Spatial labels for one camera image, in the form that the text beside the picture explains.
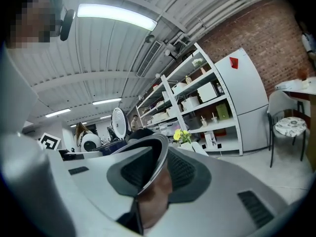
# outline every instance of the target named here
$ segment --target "shelf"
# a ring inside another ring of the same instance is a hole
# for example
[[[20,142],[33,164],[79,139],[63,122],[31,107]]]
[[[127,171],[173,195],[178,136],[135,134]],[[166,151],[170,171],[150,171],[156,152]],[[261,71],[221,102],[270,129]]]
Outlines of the shelf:
[[[185,86],[179,93],[174,94],[173,96],[177,95],[188,95],[192,93],[193,91],[197,90],[201,86],[207,84],[211,78],[214,76],[214,71],[209,70],[204,75],[201,75],[191,83],[189,83],[187,86]]]
[[[165,118],[165,119],[163,119],[163,120],[156,121],[156,122],[151,123],[151,124],[147,124],[147,125],[144,126],[144,128],[149,127],[149,126],[153,126],[153,125],[155,125],[155,124],[163,123],[163,122],[166,122],[166,121],[171,120],[171,119],[176,119],[176,118],[177,118],[177,117],[168,117],[168,118]]]
[[[194,111],[196,111],[196,110],[198,110],[198,109],[201,109],[201,108],[203,108],[203,107],[205,107],[205,106],[214,104],[214,103],[219,102],[219,101],[221,101],[221,100],[224,100],[225,98],[226,98],[226,95],[223,95],[223,96],[220,96],[220,97],[216,97],[216,98],[214,98],[214,99],[212,99],[212,100],[209,100],[209,101],[207,101],[207,102],[205,102],[205,103],[203,103],[203,104],[200,104],[200,105],[198,105],[198,106],[195,106],[195,107],[192,108],[192,109],[189,109],[189,110],[186,110],[186,111],[182,112],[181,115],[184,115],[184,114],[187,114],[187,113],[190,113],[190,112],[194,112]]]
[[[217,144],[222,144],[222,148],[208,148],[206,147],[204,151],[206,152],[219,152],[219,151],[232,151],[232,150],[239,150],[239,143],[237,134],[228,134],[225,136],[218,136],[216,138]],[[198,142],[201,146],[206,145],[205,138],[201,139]]]
[[[145,99],[144,101],[137,107],[138,109],[143,106],[146,102],[148,102],[150,99],[152,100],[156,100],[159,99],[160,97],[162,97],[162,92],[165,91],[163,83],[159,84],[157,86],[157,88],[152,91],[152,93],[150,93]]]
[[[161,110],[163,110],[164,108],[167,108],[171,106],[171,102],[170,102],[170,99],[168,99],[167,101],[165,101],[163,104],[161,104],[160,106],[158,107],[154,107],[152,109],[150,109],[149,111],[147,111],[146,113],[144,113],[143,115],[140,116],[140,118],[142,119],[143,117],[147,116],[147,115],[153,115],[155,114],[156,112],[159,112]]]
[[[167,80],[173,81],[182,81],[187,75],[189,75],[192,71],[197,69],[197,67],[193,66],[192,62],[195,59],[203,58],[205,64],[207,64],[203,55],[196,50],[193,53],[193,56],[190,55],[185,61],[183,61],[172,73],[167,77]]]
[[[207,131],[213,131],[217,129],[235,126],[234,118],[220,120],[218,121],[218,123],[213,123],[211,120],[207,120],[207,123],[208,123],[207,126],[201,126],[198,129],[189,130],[189,132],[190,133],[207,132]]]

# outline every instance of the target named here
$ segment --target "hand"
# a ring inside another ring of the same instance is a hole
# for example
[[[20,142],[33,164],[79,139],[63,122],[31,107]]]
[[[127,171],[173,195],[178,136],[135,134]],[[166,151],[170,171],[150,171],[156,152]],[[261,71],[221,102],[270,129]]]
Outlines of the hand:
[[[313,61],[316,61],[316,53],[308,53],[308,56],[313,60]]]

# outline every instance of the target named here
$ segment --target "red brick wall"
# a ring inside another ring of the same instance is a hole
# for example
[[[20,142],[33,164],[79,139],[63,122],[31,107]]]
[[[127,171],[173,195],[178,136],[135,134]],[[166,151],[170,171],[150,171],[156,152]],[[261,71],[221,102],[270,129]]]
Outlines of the red brick wall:
[[[298,68],[314,75],[301,36],[287,2],[263,0],[215,27],[198,44],[213,62],[243,47],[269,96],[276,84],[296,79]]]

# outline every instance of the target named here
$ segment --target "floor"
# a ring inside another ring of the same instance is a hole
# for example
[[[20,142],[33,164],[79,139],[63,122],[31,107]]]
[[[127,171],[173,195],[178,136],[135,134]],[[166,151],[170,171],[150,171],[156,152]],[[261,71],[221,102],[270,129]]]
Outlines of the floor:
[[[273,166],[270,168],[271,151],[263,149],[255,153],[212,155],[234,163],[249,171],[259,180],[275,190],[290,204],[303,198],[314,180],[315,174],[306,156],[300,161],[302,139],[292,146],[290,138],[278,139],[275,145]]]

